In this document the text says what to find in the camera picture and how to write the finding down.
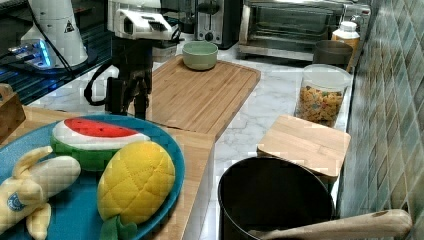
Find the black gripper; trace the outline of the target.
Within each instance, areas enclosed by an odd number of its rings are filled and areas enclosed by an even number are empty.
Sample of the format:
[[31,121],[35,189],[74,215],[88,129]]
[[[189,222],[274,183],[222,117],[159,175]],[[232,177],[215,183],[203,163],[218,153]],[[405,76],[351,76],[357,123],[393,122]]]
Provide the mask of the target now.
[[[131,74],[141,71],[148,94],[152,91],[153,53],[152,41],[147,39],[125,39],[112,37],[112,65],[119,70],[117,78],[109,77],[106,86],[105,110],[120,114],[123,106],[124,82]],[[134,100],[134,116],[145,120],[149,106],[147,93],[139,93]]]

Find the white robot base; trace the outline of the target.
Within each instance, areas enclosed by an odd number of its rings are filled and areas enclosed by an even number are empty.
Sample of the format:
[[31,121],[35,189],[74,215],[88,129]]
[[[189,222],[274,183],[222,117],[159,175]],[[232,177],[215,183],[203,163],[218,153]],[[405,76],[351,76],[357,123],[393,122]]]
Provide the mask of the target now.
[[21,38],[34,44],[36,57],[29,65],[40,70],[64,69],[88,59],[76,25],[71,0],[28,0],[33,26]]

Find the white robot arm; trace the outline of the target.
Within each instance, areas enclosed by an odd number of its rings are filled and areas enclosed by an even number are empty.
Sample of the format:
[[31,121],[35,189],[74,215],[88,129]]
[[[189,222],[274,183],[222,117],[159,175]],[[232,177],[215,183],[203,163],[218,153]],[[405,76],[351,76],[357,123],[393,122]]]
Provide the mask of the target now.
[[135,117],[146,118],[152,92],[153,45],[179,38],[161,14],[161,0],[108,0],[107,29],[112,37],[111,64],[117,78],[107,80],[105,110],[126,115],[134,103]]

